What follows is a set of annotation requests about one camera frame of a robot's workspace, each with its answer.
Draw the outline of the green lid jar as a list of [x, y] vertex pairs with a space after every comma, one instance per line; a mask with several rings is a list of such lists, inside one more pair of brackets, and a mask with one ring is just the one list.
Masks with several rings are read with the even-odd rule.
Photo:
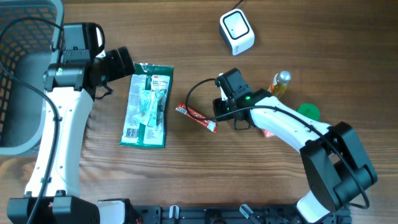
[[320, 110], [311, 103], [304, 103], [297, 108], [297, 112], [315, 121], [320, 119]]

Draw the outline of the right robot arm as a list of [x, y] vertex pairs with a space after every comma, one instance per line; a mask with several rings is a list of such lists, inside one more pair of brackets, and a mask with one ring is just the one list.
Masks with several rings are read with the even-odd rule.
[[310, 190], [296, 209], [306, 222], [337, 212], [377, 182], [371, 160], [348, 123], [315, 121], [267, 90], [253, 91], [237, 68], [220, 74], [215, 85], [221, 90], [213, 101], [218, 121], [235, 119], [266, 129], [300, 154]]

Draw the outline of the red white tube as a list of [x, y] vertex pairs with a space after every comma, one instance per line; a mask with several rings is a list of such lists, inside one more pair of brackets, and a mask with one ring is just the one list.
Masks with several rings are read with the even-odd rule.
[[193, 109], [191, 107], [187, 107], [184, 102], [181, 101], [177, 105], [175, 110], [180, 112], [180, 113], [182, 113], [182, 114], [184, 114], [185, 116], [188, 116], [190, 119], [195, 120], [197, 123], [201, 124], [206, 129], [211, 131], [212, 133], [216, 133], [217, 132], [218, 125], [217, 125], [216, 122], [208, 119], [203, 114], [201, 114], [198, 111], [196, 111], [195, 109]]

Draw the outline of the small yellow bottle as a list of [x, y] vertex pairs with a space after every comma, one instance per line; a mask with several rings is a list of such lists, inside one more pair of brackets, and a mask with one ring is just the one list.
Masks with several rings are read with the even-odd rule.
[[280, 98], [286, 91], [292, 75], [289, 71], [281, 71], [274, 76], [268, 91], [275, 97]]

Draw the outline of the green package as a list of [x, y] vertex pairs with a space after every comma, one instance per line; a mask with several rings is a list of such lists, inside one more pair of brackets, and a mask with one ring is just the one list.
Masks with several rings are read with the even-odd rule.
[[174, 67], [136, 63], [131, 76], [121, 146], [164, 148]]

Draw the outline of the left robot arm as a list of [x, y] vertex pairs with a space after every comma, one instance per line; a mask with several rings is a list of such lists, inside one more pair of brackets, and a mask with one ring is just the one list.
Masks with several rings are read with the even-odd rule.
[[39, 95], [46, 102], [39, 155], [24, 196], [11, 198], [13, 223], [133, 223], [136, 211], [127, 199], [91, 203], [80, 197], [79, 163], [86, 122], [96, 89], [135, 72], [128, 50], [104, 51], [98, 24], [56, 26], [63, 40], [45, 71]]

